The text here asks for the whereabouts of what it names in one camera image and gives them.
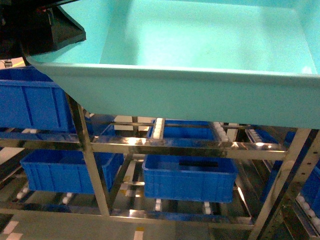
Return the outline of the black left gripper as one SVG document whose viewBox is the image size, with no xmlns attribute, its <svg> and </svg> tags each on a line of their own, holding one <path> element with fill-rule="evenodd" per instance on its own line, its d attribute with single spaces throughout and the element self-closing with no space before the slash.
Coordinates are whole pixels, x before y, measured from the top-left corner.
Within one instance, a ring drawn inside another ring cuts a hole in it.
<svg viewBox="0 0 320 240">
<path fill-rule="evenodd" d="M 68 3 L 67 0 L 2 0 L 1 59 L 55 52 L 85 41 L 85 29 L 62 8 Z"/>
</svg>

